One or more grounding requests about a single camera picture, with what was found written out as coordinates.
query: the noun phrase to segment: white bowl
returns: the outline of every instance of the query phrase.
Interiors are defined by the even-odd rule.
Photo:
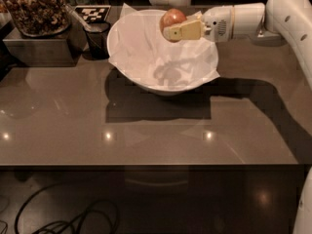
[[[218,63],[218,54],[215,43],[204,38],[198,41],[180,41],[178,43],[170,43],[165,40],[158,28],[158,21],[165,13],[165,11],[160,10],[143,10],[122,17],[110,29],[107,37],[107,49],[111,56],[109,61],[132,82],[148,92],[161,96],[173,96],[200,87],[218,77],[215,71]],[[153,21],[155,21],[154,27],[156,30],[144,28],[146,24],[148,25],[147,22],[132,25],[137,19],[140,21],[153,19]],[[124,45],[120,39],[120,32],[121,30],[125,30],[125,23],[127,23],[126,28],[132,28],[133,30],[130,30],[130,39],[128,39],[128,43]],[[141,38],[136,36],[136,34],[140,34],[144,31],[145,34],[142,33],[144,35],[141,36]],[[144,41],[144,37],[149,37],[149,35],[154,37],[153,39],[156,39],[156,41],[151,41],[147,44],[142,42],[139,44],[139,41]],[[153,64],[144,61],[133,64],[132,61],[136,61],[136,59],[140,58],[142,49],[139,47],[147,46],[148,48],[148,46],[153,45],[154,42],[157,42],[155,45],[158,44],[161,48],[159,48],[159,51],[156,51],[156,54],[154,50],[153,55],[155,56],[160,53],[160,58],[167,60],[165,61],[166,64],[164,65],[164,62],[161,62],[162,64],[157,64],[158,61],[155,61]],[[135,55],[135,57],[129,58],[129,60],[128,58],[127,60],[121,58],[125,55],[118,56],[119,59],[116,57],[113,58],[112,56],[116,55],[116,50],[118,48],[119,50],[122,49],[131,52],[131,55]],[[170,50],[170,52],[173,48],[174,51],[177,49],[180,57],[175,58],[175,60],[171,62],[171,57],[165,57],[169,55],[162,52],[166,48]],[[183,80],[177,81],[177,77],[182,77]]]

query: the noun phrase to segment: jar of nuts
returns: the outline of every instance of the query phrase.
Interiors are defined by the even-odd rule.
[[[16,28],[25,36],[63,32],[70,25],[64,0],[3,0]]]

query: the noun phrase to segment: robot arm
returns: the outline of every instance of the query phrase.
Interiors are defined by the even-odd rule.
[[[312,89],[312,6],[309,0],[268,0],[261,3],[215,7],[198,18],[166,27],[169,40],[226,42],[249,35],[256,44],[283,37],[292,47]]]

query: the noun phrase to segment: black cup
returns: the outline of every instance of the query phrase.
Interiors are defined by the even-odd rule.
[[[91,56],[93,59],[108,59],[107,36],[110,30],[110,23],[108,21],[97,21],[93,24],[100,27],[101,32],[91,32],[84,28]]]

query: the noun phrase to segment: countertop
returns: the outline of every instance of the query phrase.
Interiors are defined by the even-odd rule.
[[[312,92],[290,46],[217,48],[220,78],[174,97],[88,52],[75,67],[13,68],[0,82],[0,164],[312,164]]]

